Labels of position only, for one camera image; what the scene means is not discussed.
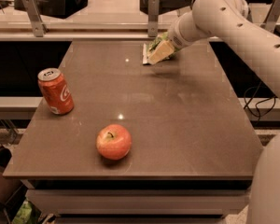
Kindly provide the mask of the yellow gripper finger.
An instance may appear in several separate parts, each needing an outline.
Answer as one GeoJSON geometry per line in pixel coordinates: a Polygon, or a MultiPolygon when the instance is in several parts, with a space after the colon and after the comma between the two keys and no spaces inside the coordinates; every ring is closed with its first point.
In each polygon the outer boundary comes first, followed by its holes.
{"type": "Polygon", "coordinates": [[[162,40],[156,48],[149,49],[147,52],[147,62],[156,64],[175,52],[175,47],[169,40],[162,40]]]}

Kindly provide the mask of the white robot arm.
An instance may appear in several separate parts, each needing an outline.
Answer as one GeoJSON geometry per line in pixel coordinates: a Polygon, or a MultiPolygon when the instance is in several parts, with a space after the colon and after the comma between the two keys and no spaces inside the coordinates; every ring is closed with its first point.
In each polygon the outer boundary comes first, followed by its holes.
{"type": "MultiPolygon", "coordinates": [[[[196,0],[168,35],[147,52],[158,63],[202,38],[224,41],[280,99],[280,37],[246,19],[245,0],[196,0]]],[[[247,224],[280,224],[280,133],[262,150],[255,169],[247,224]]]]}

